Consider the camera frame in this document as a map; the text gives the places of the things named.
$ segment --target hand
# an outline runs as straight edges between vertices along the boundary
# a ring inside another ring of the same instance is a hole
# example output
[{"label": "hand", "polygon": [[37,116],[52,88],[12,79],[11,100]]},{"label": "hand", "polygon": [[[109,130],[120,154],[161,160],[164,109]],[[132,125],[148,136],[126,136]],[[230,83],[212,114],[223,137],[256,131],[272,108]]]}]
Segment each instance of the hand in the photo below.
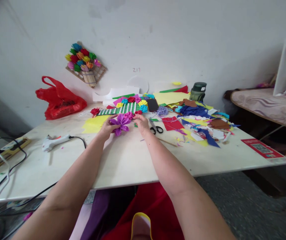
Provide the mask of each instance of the hand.
[{"label": "hand", "polygon": [[103,123],[101,130],[97,134],[98,137],[101,137],[104,141],[106,141],[110,138],[112,131],[120,127],[120,125],[111,125],[110,122],[112,118],[115,118],[117,116],[118,114],[115,114],[106,119],[106,121]]},{"label": "hand", "polygon": [[144,116],[142,116],[140,114],[136,114],[133,119],[135,119],[134,122],[139,127],[139,130],[141,132],[142,137],[144,134],[151,132],[149,130],[148,120]]}]

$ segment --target qr code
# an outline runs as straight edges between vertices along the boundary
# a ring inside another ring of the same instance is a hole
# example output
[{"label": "qr code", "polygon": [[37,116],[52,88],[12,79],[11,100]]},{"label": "qr code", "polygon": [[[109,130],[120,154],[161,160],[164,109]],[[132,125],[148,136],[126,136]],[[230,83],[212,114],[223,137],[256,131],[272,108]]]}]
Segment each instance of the qr code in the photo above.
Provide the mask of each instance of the qr code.
[{"label": "qr code", "polygon": [[262,144],[257,143],[257,144],[252,144],[254,148],[256,148],[258,151],[261,153],[272,153],[273,151],[269,150],[268,148],[264,147]]}]

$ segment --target patterned bedsheet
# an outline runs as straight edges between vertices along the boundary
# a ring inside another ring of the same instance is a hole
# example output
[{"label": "patterned bedsheet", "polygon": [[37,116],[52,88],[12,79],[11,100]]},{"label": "patterned bedsheet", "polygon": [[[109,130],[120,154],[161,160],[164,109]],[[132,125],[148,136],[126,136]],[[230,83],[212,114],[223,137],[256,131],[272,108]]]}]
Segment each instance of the patterned bedsheet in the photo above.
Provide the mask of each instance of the patterned bedsheet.
[{"label": "patterned bedsheet", "polygon": [[286,123],[286,96],[273,96],[273,88],[233,92],[232,102],[260,117],[278,124]]}]

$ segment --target white table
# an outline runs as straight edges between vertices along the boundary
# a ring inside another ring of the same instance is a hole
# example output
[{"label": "white table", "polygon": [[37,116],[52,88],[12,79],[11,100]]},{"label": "white table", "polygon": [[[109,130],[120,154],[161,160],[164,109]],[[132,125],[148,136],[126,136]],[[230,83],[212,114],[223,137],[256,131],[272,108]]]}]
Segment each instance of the white table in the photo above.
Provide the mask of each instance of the white table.
[{"label": "white table", "polygon": [[[92,104],[85,110],[100,107]],[[79,117],[73,114],[54,121],[45,121],[26,134],[32,142],[24,148],[27,159],[11,174],[8,186],[0,195],[1,201],[22,200],[32,198],[48,186],[57,182],[77,157],[83,152],[84,146],[80,139],[74,138],[53,148],[48,153],[42,152],[44,138],[50,136],[82,137],[89,143],[95,134],[82,134],[82,126],[90,116]],[[161,126],[164,133],[157,133],[157,137],[174,144],[176,137],[182,135],[176,131],[166,131],[162,122],[155,122]],[[94,189],[113,188],[137,185],[158,181],[145,141],[134,127],[129,125],[129,132],[122,132],[121,136],[114,134],[105,143],[104,152]],[[229,144],[219,143],[221,148],[203,147],[198,143],[180,143],[183,147],[174,147],[162,142],[189,170],[193,176],[211,175],[232,171],[241,171],[268,166],[286,164],[285,161],[271,163],[256,153],[241,139],[253,138],[240,129],[234,130],[235,135],[229,137]],[[23,158],[22,152],[17,153],[9,162],[13,166]],[[0,173],[6,172],[6,166],[0,167]],[[49,190],[40,197],[47,196]]]}]

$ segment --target power strip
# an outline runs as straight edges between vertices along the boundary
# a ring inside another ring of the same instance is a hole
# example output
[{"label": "power strip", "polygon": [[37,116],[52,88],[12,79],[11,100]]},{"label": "power strip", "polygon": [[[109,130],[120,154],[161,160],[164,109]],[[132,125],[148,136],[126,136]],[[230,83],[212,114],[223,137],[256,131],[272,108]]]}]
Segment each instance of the power strip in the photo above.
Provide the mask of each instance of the power strip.
[{"label": "power strip", "polygon": [[[16,141],[19,143],[21,148],[24,148],[31,142],[31,140],[26,137],[17,138]],[[20,151],[20,149],[17,146],[17,143],[14,141],[2,147],[1,150],[4,150],[4,152],[2,152],[1,155],[5,158],[5,160],[8,160],[12,156],[14,156],[17,152]],[[0,166],[3,163],[4,163],[3,160],[0,158]]]}]

